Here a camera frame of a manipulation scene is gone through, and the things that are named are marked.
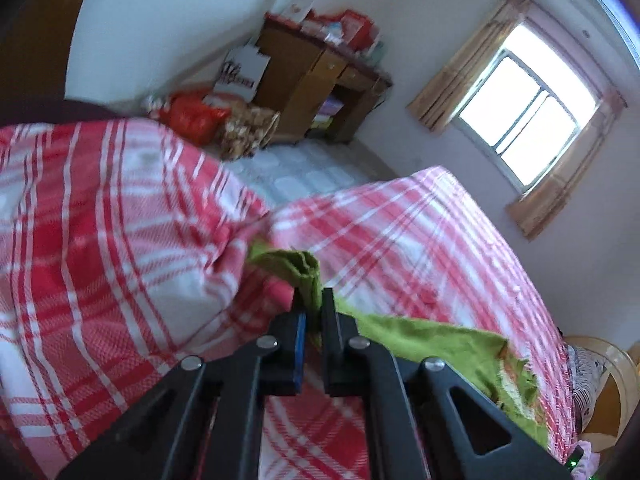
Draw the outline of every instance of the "wooden desk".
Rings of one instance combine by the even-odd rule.
[[[388,74],[336,47],[268,18],[258,38],[271,57],[254,104],[281,113],[271,142],[298,142],[318,110],[334,95],[344,107],[326,131],[332,142],[350,142],[380,96],[393,84]]]

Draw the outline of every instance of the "window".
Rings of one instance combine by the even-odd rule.
[[[526,190],[589,121],[595,104],[580,76],[523,24],[509,35],[459,118],[508,179]]]

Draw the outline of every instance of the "bed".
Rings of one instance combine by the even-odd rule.
[[[312,251],[366,312],[498,332],[538,378],[548,451],[575,442],[564,343],[513,251],[443,168],[267,211],[220,165],[147,120],[0,129],[0,430],[44,476],[179,359],[262,334],[292,290],[248,244]],[[261,478],[367,478],[357,402],[270,399]]]

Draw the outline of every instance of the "red plaid blanket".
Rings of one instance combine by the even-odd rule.
[[[513,252],[431,168],[267,213],[212,158],[145,120],[0,130],[0,429],[53,478],[182,356],[229,354],[290,304],[248,243],[312,251],[368,312],[499,332],[540,382],[549,451],[575,439],[566,353]],[[355,400],[266,407],[262,478],[366,478]]]

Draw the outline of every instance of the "green towel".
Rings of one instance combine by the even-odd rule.
[[[318,260],[307,251],[272,250],[255,241],[247,261],[298,288],[310,314],[310,329],[319,319],[322,283]],[[363,314],[336,297],[338,312],[354,317],[361,335],[386,346],[396,357],[421,362],[438,356],[489,397],[540,446],[546,449],[545,413],[535,376],[502,336],[427,319]]]

